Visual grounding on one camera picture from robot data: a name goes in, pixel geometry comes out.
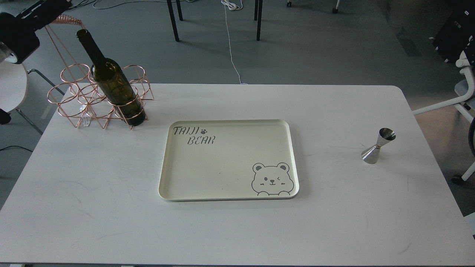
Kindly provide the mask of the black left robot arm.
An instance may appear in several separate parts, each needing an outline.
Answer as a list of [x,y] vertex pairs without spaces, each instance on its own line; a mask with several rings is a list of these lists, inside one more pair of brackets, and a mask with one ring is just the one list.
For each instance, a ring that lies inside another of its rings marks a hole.
[[69,0],[39,0],[14,16],[0,14],[1,62],[21,64],[40,45],[35,34],[71,7]]

